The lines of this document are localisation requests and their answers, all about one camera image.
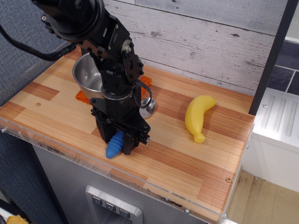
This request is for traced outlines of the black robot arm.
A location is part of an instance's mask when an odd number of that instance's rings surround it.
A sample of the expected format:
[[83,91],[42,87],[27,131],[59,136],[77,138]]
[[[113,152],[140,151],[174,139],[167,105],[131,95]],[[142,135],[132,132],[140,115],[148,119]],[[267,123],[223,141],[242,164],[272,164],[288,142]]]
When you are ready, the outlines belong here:
[[92,115],[102,139],[122,132],[124,154],[150,140],[150,126],[140,115],[143,63],[127,29],[101,0],[36,0],[47,29],[89,52],[102,78],[101,98],[92,97]]

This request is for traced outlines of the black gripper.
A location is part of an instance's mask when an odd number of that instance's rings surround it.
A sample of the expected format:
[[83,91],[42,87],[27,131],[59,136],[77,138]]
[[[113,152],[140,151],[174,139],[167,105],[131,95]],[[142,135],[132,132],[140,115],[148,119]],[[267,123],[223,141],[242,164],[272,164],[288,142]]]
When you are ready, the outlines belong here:
[[147,145],[150,141],[150,126],[139,112],[141,101],[141,93],[132,93],[122,100],[110,100],[104,97],[90,99],[92,115],[106,143],[117,131],[124,132],[123,153],[125,155],[130,155],[140,143]]

